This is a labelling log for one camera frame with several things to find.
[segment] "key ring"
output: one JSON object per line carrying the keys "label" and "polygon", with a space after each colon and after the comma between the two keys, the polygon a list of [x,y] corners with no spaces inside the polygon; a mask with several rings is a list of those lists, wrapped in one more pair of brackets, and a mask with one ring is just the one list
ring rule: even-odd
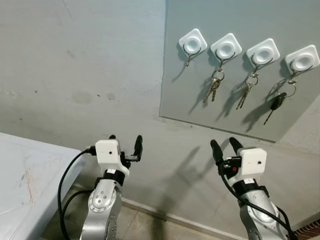
{"label": "key ring", "polygon": [[[216,77],[216,73],[221,73],[222,76],[221,77]],[[225,79],[225,72],[222,70],[222,68],[214,70],[214,72],[212,73],[211,77],[214,79],[220,79],[220,81],[222,81],[223,79]]]}
{"label": "key ring", "polygon": [[[276,92],[278,93],[278,95],[281,94],[281,93],[279,92],[279,83],[280,83],[280,82],[278,82],[278,84],[276,85]],[[294,89],[293,89],[292,94],[287,95],[286,98],[292,97],[293,95],[296,94],[296,91],[297,91],[297,87],[296,87],[296,85],[295,85],[294,83],[289,83],[289,82],[288,82],[288,84],[291,85]]]}
{"label": "key ring", "polygon": [[[252,85],[252,86],[257,85],[257,84],[259,83],[259,78],[258,78],[258,76],[259,76],[258,73],[251,74],[249,77],[247,77],[247,78],[245,79],[245,81],[244,81],[245,84],[246,84],[247,86],[249,86],[249,85]],[[253,82],[248,82],[248,79],[255,79],[255,84],[254,84]]]}

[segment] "floor tile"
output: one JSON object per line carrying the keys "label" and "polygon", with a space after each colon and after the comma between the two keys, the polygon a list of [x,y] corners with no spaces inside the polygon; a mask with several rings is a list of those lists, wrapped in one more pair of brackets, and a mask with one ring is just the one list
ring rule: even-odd
{"label": "floor tile", "polygon": [[220,240],[190,228],[138,212],[123,240]]}
{"label": "floor tile", "polygon": [[123,239],[126,232],[128,231],[130,224],[134,220],[137,210],[133,210],[126,206],[122,206],[121,211],[118,215],[117,223],[116,223],[116,238]]}

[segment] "metal hook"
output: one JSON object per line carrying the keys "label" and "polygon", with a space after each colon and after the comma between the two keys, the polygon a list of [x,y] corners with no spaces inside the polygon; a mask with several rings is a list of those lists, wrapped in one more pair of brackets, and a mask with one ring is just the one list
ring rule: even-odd
{"label": "metal hook", "polygon": [[[279,86],[280,86],[280,82],[281,82],[281,81],[279,81],[279,82],[277,83],[277,85],[276,85],[276,92],[277,92],[279,95],[280,95]],[[293,93],[290,94],[290,95],[287,95],[286,98],[292,97],[293,95],[296,94],[296,91],[297,91],[297,87],[296,87],[296,85],[295,85],[294,83],[289,83],[289,82],[288,82],[288,84],[290,84],[291,86],[293,86],[294,90],[293,90]]]}
{"label": "metal hook", "polygon": [[229,57],[229,58],[221,59],[221,58],[218,57],[218,55],[217,55],[217,50],[218,50],[218,49],[215,50],[214,55],[215,55],[215,57],[216,57],[217,59],[219,59],[219,61],[220,61],[220,64],[219,64],[219,67],[218,67],[218,71],[221,72],[221,71],[223,70],[223,68],[222,68],[223,64],[225,64],[226,62],[230,61],[230,60],[236,55],[236,52],[233,52],[232,56]]}
{"label": "metal hook", "polygon": [[185,54],[187,54],[187,56],[188,56],[188,60],[185,62],[185,65],[188,67],[188,66],[190,65],[191,57],[193,57],[193,56],[197,55],[198,53],[200,53],[201,47],[200,47],[200,49],[199,49],[196,53],[193,53],[193,54],[189,54],[189,53],[186,51],[186,49],[185,49],[185,44],[183,44],[182,48],[183,48],[183,51],[185,52]]}
{"label": "metal hook", "polygon": [[254,65],[254,70],[253,70],[253,72],[252,72],[252,74],[251,74],[252,76],[256,74],[256,72],[258,71],[259,68],[262,68],[263,66],[268,65],[268,64],[271,63],[272,60],[274,59],[274,58],[272,57],[268,62],[266,62],[266,63],[264,63],[264,64],[257,64],[257,63],[254,61],[254,56],[255,56],[255,54],[252,54],[252,56],[251,56],[251,62],[252,62],[253,65]]}
{"label": "metal hook", "polygon": [[303,73],[305,73],[305,72],[308,72],[308,71],[310,71],[310,70],[313,68],[313,65],[311,65],[311,66],[310,66],[308,69],[306,69],[306,70],[296,71],[296,70],[294,70],[294,69],[292,68],[292,64],[294,63],[294,61],[295,61],[295,60],[292,60],[292,61],[290,62],[289,68],[290,68],[290,70],[292,71],[292,74],[287,78],[288,84],[292,84],[292,85],[298,82],[297,80],[293,80],[294,77],[299,76],[300,74],[303,74]]}

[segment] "metal key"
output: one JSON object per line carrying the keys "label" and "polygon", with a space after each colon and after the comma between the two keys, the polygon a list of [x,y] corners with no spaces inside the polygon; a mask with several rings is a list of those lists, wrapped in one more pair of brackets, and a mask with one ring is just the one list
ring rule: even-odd
{"label": "metal key", "polygon": [[203,100],[203,102],[205,103],[208,100],[208,97],[210,96],[210,94],[212,93],[212,102],[216,99],[216,92],[218,87],[220,86],[221,80],[217,77],[213,77],[212,78],[212,82],[210,85],[210,88],[207,92],[207,94],[205,95],[205,98]]}
{"label": "metal key", "polygon": [[248,84],[246,85],[246,89],[244,90],[243,95],[242,95],[242,97],[241,97],[241,99],[240,99],[240,101],[239,101],[238,106],[236,107],[236,109],[243,107],[243,105],[244,105],[244,103],[245,103],[245,100],[246,100],[246,98],[248,97],[248,94],[250,93],[252,87],[253,87],[253,84],[252,84],[252,83],[248,83]]}
{"label": "metal key", "polygon": [[279,94],[278,96],[276,96],[271,104],[271,112],[269,113],[268,117],[266,118],[266,120],[264,121],[263,125],[266,125],[266,123],[268,122],[269,118],[271,117],[271,114],[277,110],[278,108],[281,107],[281,105],[284,103],[285,99],[287,97],[287,93],[283,92],[281,94]]}

